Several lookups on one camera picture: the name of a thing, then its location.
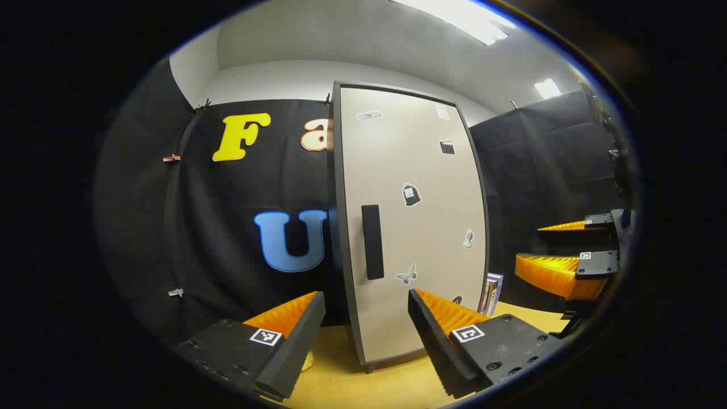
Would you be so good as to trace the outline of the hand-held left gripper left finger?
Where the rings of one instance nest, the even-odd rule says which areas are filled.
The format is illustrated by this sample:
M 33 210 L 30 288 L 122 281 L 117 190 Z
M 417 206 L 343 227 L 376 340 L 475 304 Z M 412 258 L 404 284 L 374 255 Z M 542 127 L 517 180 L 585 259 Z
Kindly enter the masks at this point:
M 221 319 L 172 349 L 227 389 L 282 402 L 290 398 L 325 315 L 314 291 L 244 322 Z

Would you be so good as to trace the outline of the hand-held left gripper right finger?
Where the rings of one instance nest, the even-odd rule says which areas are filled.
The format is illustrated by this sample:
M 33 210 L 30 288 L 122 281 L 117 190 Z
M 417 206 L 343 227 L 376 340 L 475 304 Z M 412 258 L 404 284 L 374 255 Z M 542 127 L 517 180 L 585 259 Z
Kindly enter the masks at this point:
M 408 291 L 408 315 L 444 390 L 456 399 L 511 378 L 563 344 L 512 314 L 488 318 L 421 289 Z

